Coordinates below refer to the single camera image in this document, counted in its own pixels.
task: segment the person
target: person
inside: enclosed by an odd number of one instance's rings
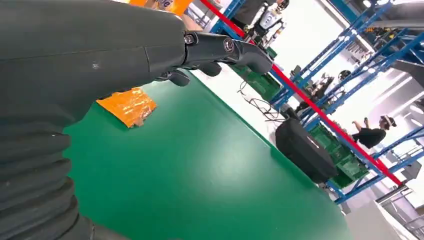
[[[349,70],[343,70],[338,74],[338,80],[339,82],[343,81],[345,78],[347,78],[349,75],[351,74],[351,71]],[[326,79],[326,81],[322,81],[318,86],[316,84],[313,84],[313,88],[316,89],[316,91],[314,91],[312,93],[312,96],[310,98],[310,100],[313,103],[318,102],[320,99],[322,99],[325,95],[326,95],[326,91],[327,89],[330,87],[330,85],[333,83],[334,81],[334,77],[327,77],[325,75],[322,76],[323,78]],[[306,102],[302,101],[299,106],[297,106],[295,112],[296,114],[298,114],[300,111],[305,110],[309,108],[309,104],[307,104]]]
[[[362,127],[357,121],[353,121],[352,123],[355,124],[358,130],[358,133],[352,135],[353,140],[355,143],[359,141],[369,149],[379,144],[386,137],[386,131],[388,131],[390,127],[397,126],[393,117],[387,115],[381,116],[379,121],[380,128],[371,129],[368,118],[364,118],[363,120],[365,127]]]
[[[269,5],[278,3],[279,5],[289,0],[246,0],[240,9],[236,12],[234,17],[231,18],[231,21],[239,28],[244,29],[245,26],[250,25],[256,14],[261,9],[264,2]]]

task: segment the robotic arm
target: robotic arm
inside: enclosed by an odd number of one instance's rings
[[[0,239],[126,239],[79,214],[63,128],[113,92],[186,85],[177,68],[216,75],[219,62],[259,73],[272,65],[254,45],[107,0],[2,0],[0,33]]]

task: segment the red pole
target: red pole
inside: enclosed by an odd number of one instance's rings
[[[234,30],[234,32],[237,33],[240,37],[244,37],[245,32],[242,31],[238,26],[236,26],[234,23],[232,23],[226,16],[224,16],[214,5],[212,5],[208,0],[200,0],[206,7],[208,7],[215,15],[219,17],[225,24],[227,24],[231,29]],[[284,75],[283,72],[276,66],[273,65],[272,69],[277,73],[277,75],[291,88],[294,90],[295,93],[297,93],[304,101],[307,103],[320,117],[321,119],[328,124],[330,128],[332,128],[334,131],[336,131],[342,138],[344,138],[350,145],[353,146],[353,148],[358,151],[362,156],[364,156],[369,162],[371,162],[373,165],[375,165],[384,175],[386,175],[388,178],[390,178],[395,184],[401,185],[401,181],[393,175],[389,171],[389,169],[381,162],[380,159],[374,159],[366,151],[364,151],[358,144],[356,144],[353,139],[348,136],[347,133],[345,133],[343,130],[340,129],[340,127],[335,124],[333,121],[331,121],[327,115],[321,111],[321,109],[315,105],[304,93],[302,90],[300,90],[288,77]]]

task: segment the white floor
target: white floor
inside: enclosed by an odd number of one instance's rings
[[[281,124],[268,119],[248,101],[251,99],[260,99],[261,96],[253,90],[248,84],[243,88],[244,96],[238,92],[243,79],[237,75],[228,65],[221,64],[222,71],[218,76],[210,77],[200,70],[192,71],[212,92],[221,98],[229,107],[239,114],[249,125],[258,131],[265,139],[268,139],[275,145],[274,132]],[[268,108],[268,105],[255,101],[259,107]],[[277,119],[284,119],[280,114],[276,114]]]

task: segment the orange package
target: orange package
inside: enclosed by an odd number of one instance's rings
[[[183,15],[193,0],[130,0],[129,4]]]
[[[97,100],[97,103],[115,115],[128,128],[143,125],[144,119],[157,107],[140,87],[113,93],[108,98]]]

